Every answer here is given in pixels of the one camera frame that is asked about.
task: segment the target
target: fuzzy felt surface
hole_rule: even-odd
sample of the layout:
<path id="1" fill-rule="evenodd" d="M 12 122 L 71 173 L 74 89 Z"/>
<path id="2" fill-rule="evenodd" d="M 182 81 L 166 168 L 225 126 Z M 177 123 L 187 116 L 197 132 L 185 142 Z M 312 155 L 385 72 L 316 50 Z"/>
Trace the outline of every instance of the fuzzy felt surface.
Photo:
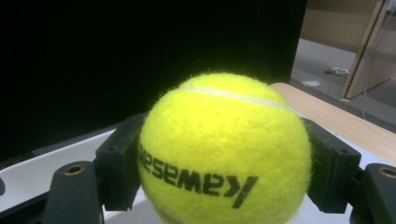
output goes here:
<path id="1" fill-rule="evenodd" d="M 142 186 L 166 223 L 286 223 L 308 188 L 300 118 L 250 77 L 193 77 L 166 93 L 140 135 Z"/>

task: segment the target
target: black curtain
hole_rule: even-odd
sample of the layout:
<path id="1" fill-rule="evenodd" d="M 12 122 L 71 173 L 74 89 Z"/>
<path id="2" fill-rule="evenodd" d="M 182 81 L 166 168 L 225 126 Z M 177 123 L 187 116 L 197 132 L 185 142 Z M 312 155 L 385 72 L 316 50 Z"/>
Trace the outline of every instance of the black curtain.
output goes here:
<path id="1" fill-rule="evenodd" d="M 147 112 L 200 73 L 289 82 L 306 4 L 9 2 L 0 160 Z"/>

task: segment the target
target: kawasaki logo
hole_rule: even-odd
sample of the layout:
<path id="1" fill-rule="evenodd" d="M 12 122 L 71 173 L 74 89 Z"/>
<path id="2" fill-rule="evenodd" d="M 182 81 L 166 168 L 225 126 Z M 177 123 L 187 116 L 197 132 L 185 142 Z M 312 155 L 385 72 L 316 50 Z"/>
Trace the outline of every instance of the kawasaki logo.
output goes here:
<path id="1" fill-rule="evenodd" d="M 182 169 L 153 157 L 143 146 L 140 146 L 138 150 L 138 162 L 154 177 L 176 188 L 216 197 L 236 196 L 233 208 L 239 208 L 242 205 L 259 179 L 258 176 L 248 176 L 241 188 L 240 180 L 236 175 L 201 174 Z"/>

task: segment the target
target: black plastic part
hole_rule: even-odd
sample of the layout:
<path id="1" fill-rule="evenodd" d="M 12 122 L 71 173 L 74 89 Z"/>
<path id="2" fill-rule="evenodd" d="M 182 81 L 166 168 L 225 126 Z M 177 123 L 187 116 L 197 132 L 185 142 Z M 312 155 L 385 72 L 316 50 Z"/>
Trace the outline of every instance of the black plastic part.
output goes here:
<path id="1" fill-rule="evenodd" d="M 73 162 L 55 172 L 43 223 L 104 223 L 95 166 L 91 161 Z"/>
<path id="2" fill-rule="evenodd" d="M 3 179 L 0 178 L 0 196 L 6 193 L 6 184 L 4 183 Z"/>
<path id="3" fill-rule="evenodd" d="M 361 154 L 315 122 L 305 119 L 313 150 L 311 201 L 324 213 L 343 214 L 347 199 L 341 189 L 359 171 Z"/>
<path id="4" fill-rule="evenodd" d="M 363 189 L 375 223 L 396 223 L 396 168 L 377 163 L 367 165 Z"/>
<path id="5" fill-rule="evenodd" d="M 349 222 L 351 224 L 373 224 L 374 218 L 364 196 L 362 177 L 364 171 L 359 169 L 355 176 L 348 179 L 342 192 L 346 200 L 352 205 L 353 210 Z"/>
<path id="6" fill-rule="evenodd" d="M 0 213 L 0 223 L 41 223 L 47 198 L 46 192 L 3 211 Z"/>
<path id="7" fill-rule="evenodd" d="M 107 211 L 132 208 L 140 188 L 136 153 L 138 135 L 146 115 L 125 120 L 96 150 L 94 163 L 101 178 L 101 202 Z"/>

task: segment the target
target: floor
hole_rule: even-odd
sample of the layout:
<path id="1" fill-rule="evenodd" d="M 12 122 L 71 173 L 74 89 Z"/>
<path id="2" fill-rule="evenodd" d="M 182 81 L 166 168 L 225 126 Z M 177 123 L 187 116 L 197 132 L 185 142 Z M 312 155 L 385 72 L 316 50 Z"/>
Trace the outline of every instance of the floor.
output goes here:
<path id="1" fill-rule="evenodd" d="M 341 99 L 346 75 L 325 73 L 335 67 L 350 70 L 355 54 L 300 39 L 290 84 L 380 127 L 396 133 L 396 76 L 352 99 Z M 302 82 L 317 81 L 306 87 Z"/>

